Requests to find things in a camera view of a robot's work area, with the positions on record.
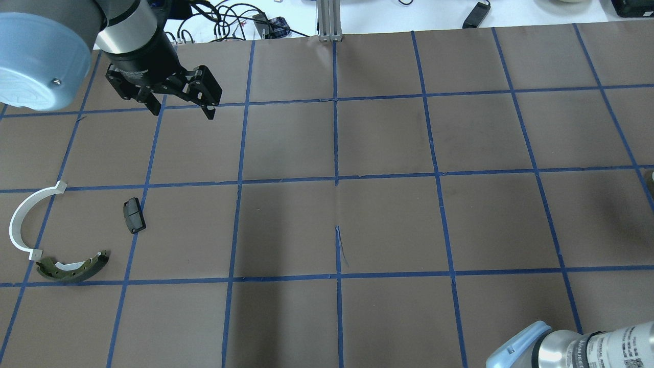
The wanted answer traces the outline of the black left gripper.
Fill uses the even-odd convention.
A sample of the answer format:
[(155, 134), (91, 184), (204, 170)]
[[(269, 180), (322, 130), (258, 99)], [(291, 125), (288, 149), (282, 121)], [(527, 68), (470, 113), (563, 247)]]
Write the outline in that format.
[(222, 98), (222, 87), (205, 65), (187, 70), (178, 60), (168, 39), (152, 39), (141, 49), (115, 54), (107, 52), (110, 65), (107, 81), (124, 100), (142, 103), (159, 116), (161, 103), (156, 94), (174, 95), (198, 105), (213, 120)]

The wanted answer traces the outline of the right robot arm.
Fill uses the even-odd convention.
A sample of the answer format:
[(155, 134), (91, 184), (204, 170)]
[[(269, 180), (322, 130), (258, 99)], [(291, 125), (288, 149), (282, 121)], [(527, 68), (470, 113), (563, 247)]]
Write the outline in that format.
[(652, 367), (651, 321), (579, 334), (532, 323), (495, 350), (486, 367)]

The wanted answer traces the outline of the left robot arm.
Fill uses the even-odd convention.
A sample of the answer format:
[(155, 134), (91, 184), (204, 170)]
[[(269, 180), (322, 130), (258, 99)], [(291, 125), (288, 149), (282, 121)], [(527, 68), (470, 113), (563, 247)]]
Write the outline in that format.
[(213, 119), (222, 88), (205, 65), (185, 69), (165, 33), (192, 1), (2, 1), (1, 101), (58, 111), (75, 99), (98, 47), (107, 81), (124, 100), (158, 115), (157, 94), (198, 105)]

